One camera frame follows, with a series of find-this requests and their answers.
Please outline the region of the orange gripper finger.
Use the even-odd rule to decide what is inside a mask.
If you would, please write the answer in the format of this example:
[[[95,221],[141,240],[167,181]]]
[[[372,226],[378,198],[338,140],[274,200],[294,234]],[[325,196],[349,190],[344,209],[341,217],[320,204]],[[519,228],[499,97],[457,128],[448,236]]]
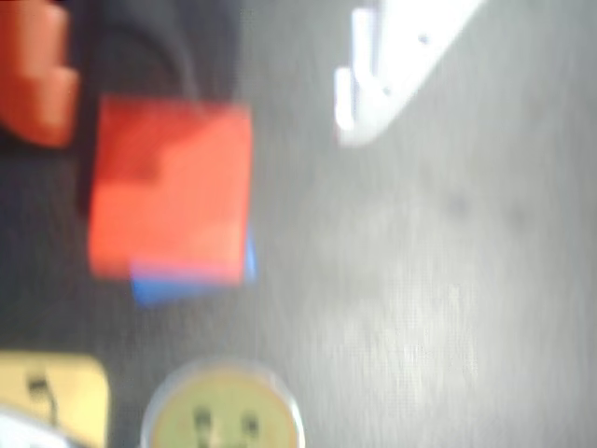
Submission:
[[[55,1],[1,3],[1,125],[63,147],[76,121],[78,72],[67,63],[70,18]]]

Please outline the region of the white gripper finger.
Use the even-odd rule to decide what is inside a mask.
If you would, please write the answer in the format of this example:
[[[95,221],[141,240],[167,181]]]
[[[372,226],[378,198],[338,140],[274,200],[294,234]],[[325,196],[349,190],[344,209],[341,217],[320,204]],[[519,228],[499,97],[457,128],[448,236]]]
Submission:
[[[334,72],[334,120],[343,147],[379,137],[430,76],[483,3],[368,1],[351,13],[351,56]]]

